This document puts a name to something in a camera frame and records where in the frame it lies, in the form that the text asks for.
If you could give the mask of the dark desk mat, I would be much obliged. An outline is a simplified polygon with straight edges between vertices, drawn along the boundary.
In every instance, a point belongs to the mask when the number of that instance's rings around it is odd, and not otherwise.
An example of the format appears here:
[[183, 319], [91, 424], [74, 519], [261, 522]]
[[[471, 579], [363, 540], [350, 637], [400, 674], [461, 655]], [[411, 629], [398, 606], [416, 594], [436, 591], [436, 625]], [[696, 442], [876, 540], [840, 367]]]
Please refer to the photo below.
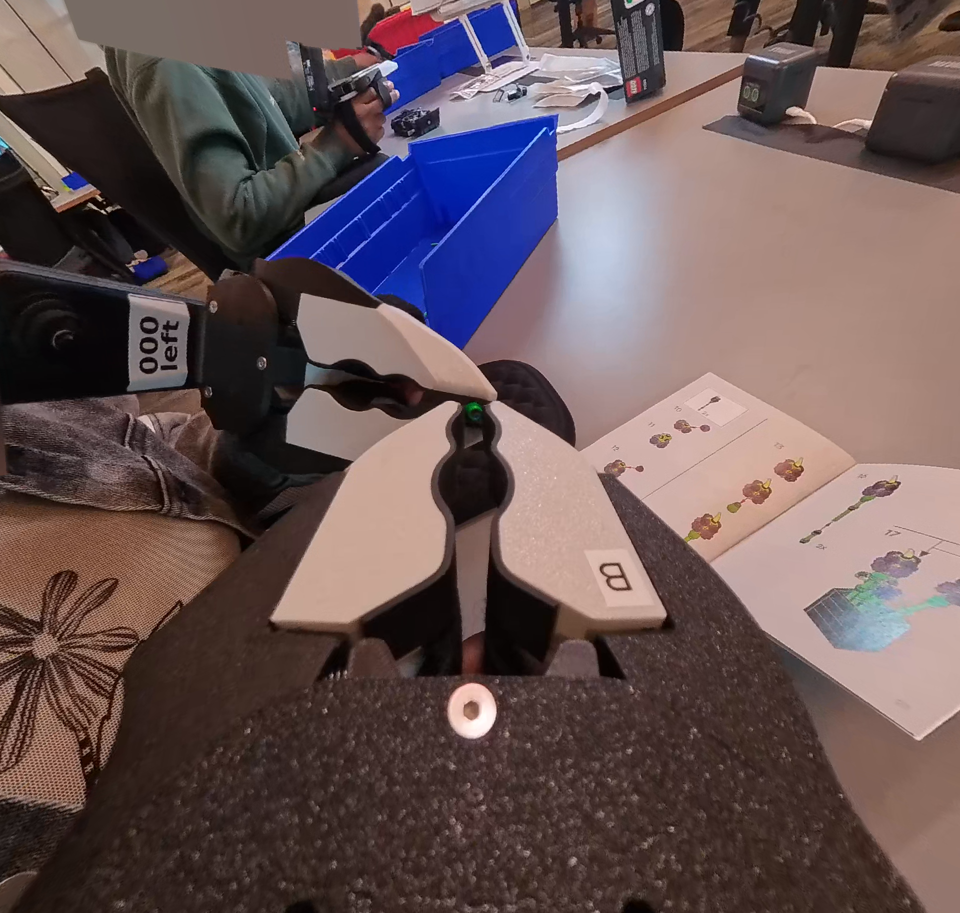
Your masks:
[[810, 160], [833, 163], [921, 187], [959, 193], [958, 158], [930, 164], [877, 153], [867, 149], [865, 135], [858, 132], [808, 123], [765, 126], [735, 115], [723, 116], [702, 128], [715, 135]]

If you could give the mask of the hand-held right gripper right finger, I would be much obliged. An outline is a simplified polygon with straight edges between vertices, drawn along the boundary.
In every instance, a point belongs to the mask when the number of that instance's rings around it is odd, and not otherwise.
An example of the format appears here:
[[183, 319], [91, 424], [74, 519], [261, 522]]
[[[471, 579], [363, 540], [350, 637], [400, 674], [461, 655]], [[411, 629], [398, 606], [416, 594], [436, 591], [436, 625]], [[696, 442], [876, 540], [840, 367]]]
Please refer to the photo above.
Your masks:
[[501, 402], [487, 409], [493, 480], [487, 670], [539, 675], [567, 641], [661, 629], [667, 610], [597, 471]]

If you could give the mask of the black office chair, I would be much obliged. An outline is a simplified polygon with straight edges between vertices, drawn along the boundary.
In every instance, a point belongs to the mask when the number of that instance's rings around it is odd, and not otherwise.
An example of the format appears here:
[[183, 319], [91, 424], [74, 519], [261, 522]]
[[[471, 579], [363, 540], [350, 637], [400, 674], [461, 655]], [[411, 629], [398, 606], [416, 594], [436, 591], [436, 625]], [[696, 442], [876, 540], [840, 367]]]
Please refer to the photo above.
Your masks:
[[234, 269], [201, 230], [100, 67], [84, 79], [4, 94], [2, 114], [65, 167], [175, 248], [211, 280]]

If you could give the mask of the blue plastic bin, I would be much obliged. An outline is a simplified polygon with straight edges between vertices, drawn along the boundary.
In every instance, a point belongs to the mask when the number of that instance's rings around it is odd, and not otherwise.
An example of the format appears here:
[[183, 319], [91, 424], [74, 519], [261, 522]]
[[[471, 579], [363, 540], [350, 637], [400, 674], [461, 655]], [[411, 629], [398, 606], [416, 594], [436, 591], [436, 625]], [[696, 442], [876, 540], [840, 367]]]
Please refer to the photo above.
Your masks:
[[[475, 10], [469, 21], [489, 58], [515, 47], [502, 5]], [[397, 65], [390, 79], [399, 99], [389, 108], [390, 115], [438, 88], [442, 80], [478, 65], [474, 46], [458, 19], [438, 25], [426, 14], [415, 16], [404, 9], [375, 24], [367, 39], [390, 53]]]
[[557, 220], [557, 130], [545, 115], [416, 140], [269, 259], [398, 296], [463, 348]]

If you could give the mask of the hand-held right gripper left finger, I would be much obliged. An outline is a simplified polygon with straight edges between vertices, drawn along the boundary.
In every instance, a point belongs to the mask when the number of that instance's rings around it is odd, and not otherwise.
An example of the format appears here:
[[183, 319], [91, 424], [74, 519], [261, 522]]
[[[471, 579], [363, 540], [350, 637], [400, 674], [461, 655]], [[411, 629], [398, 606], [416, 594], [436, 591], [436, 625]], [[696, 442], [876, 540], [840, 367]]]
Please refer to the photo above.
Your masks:
[[452, 518], [438, 472], [456, 449], [459, 415], [459, 404], [440, 403], [352, 463], [273, 609], [273, 626], [355, 637], [445, 574]]

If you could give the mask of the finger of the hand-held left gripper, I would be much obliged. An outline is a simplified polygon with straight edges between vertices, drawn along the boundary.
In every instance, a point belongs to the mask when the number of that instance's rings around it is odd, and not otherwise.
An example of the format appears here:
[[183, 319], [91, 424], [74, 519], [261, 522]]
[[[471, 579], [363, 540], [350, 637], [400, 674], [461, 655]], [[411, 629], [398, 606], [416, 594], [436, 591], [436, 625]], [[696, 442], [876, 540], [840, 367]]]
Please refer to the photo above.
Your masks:
[[402, 309], [302, 294], [296, 326], [307, 360], [323, 369], [361, 366], [426, 391], [490, 403], [498, 392], [462, 349]]
[[310, 385], [287, 415], [287, 443], [353, 462], [422, 411], [383, 382]]

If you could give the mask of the grey device with green lights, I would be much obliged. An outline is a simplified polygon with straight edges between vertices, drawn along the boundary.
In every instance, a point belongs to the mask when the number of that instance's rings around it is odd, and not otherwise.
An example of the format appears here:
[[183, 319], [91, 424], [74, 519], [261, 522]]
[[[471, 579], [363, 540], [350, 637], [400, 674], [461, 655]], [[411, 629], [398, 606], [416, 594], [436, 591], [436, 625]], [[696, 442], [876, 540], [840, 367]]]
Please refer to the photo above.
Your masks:
[[747, 55], [737, 96], [737, 114], [772, 126], [805, 111], [819, 55], [805, 44], [780, 42]]

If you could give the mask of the dark grey device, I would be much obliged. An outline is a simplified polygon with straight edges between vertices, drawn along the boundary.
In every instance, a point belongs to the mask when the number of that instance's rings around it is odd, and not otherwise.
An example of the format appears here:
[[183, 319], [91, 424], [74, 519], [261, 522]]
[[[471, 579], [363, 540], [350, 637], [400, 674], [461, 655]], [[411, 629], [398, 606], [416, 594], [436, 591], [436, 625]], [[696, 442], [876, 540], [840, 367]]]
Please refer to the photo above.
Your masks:
[[870, 122], [871, 153], [940, 164], [959, 155], [959, 59], [935, 56], [888, 80]]

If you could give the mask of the open instruction booklet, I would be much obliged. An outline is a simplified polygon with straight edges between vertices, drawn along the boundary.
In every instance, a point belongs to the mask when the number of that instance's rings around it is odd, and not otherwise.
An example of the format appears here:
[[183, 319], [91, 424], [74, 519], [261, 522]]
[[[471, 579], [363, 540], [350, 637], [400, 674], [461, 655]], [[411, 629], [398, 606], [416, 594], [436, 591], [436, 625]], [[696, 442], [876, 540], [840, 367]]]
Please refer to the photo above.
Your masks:
[[858, 463], [708, 373], [582, 449], [778, 646], [914, 739], [959, 711], [959, 473]]

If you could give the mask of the beige floral shirt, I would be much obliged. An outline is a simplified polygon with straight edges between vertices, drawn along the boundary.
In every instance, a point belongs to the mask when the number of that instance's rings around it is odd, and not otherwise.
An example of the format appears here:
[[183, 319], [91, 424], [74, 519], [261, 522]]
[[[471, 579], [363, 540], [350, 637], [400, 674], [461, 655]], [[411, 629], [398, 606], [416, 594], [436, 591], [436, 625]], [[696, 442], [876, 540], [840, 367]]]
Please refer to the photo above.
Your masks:
[[106, 767], [129, 658], [240, 551], [216, 521], [2, 495], [2, 910]]

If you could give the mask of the clear plastic bag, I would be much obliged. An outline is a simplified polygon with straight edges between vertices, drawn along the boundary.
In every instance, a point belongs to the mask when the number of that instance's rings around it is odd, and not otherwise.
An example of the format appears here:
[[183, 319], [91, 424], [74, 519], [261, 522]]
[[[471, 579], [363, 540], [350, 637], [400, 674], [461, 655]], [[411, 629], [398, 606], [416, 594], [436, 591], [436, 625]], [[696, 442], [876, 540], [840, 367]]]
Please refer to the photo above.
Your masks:
[[451, 93], [451, 97], [457, 101], [469, 101], [479, 94], [496, 93], [533, 74], [540, 67], [538, 59], [512, 59], [459, 86]]

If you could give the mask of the wood-edged grey desk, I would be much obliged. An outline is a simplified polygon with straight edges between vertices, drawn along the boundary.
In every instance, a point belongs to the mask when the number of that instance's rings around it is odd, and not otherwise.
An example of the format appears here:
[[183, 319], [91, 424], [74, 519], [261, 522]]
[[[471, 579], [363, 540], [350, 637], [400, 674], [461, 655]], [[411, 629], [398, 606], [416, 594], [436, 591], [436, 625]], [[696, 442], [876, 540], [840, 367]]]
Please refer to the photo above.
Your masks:
[[532, 60], [521, 65], [517, 50], [497, 55], [493, 72], [523, 72], [522, 82], [527, 94], [519, 99], [496, 100], [497, 91], [478, 92], [468, 99], [459, 96], [473, 80], [474, 74], [463, 71], [443, 79], [433, 89], [412, 100], [402, 101], [395, 117], [408, 110], [439, 110], [439, 125], [428, 132], [426, 139], [435, 139], [498, 126], [509, 122], [544, 115], [557, 115], [558, 160], [566, 161], [600, 143], [619, 137], [634, 127], [654, 118], [678, 110], [718, 88], [739, 80], [745, 55], [703, 52], [667, 52], [664, 55], [666, 84], [660, 91], [641, 100], [628, 103], [623, 91], [614, 89], [609, 99], [602, 101], [590, 94], [577, 106], [538, 106], [542, 96], [537, 84], [555, 87], [566, 84], [581, 88], [598, 82], [610, 86], [610, 79], [597, 74], [612, 72], [618, 65], [616, 50], [532, 48]]

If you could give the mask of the white booklet stand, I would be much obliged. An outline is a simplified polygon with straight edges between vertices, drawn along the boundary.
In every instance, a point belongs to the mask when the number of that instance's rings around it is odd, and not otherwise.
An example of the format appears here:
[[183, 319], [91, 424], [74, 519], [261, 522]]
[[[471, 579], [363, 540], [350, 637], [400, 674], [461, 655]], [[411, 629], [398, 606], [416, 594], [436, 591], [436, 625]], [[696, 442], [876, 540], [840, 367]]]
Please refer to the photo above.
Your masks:
[[430, 34], [441, 79], [480, 67], [515, 49], [522, 61], [532, 60], [511, 0], [460, 0], [433, 13], [441, 27]]

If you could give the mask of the grey denim jacket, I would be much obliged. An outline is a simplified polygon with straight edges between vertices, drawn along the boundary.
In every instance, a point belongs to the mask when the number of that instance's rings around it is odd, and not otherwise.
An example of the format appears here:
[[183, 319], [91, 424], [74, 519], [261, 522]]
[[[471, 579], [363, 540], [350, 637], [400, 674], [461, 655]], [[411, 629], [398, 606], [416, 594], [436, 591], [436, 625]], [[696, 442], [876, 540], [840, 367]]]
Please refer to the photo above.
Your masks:
[[2, 490], [259, 533], [218, 477], [220, 434], [203, 413], [142, 413], [131, 395], [26, 403], [2, 408], [2, 436]]

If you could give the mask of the white plastic bag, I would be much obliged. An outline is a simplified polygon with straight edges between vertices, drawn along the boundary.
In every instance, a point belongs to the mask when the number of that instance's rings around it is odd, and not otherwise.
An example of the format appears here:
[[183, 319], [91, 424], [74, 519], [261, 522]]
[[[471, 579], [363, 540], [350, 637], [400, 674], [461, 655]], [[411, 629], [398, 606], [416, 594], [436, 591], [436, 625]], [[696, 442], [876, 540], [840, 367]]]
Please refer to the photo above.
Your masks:
[[528, 91], [533, 109], [555, 113], [586, 110], [580, 119], [559, 126], [561, 134], [601, 121], [611, 93], [623, 86], [619, 60], [611, 55], [544, 54], [539, 63], [535, 71], [538, 80]]

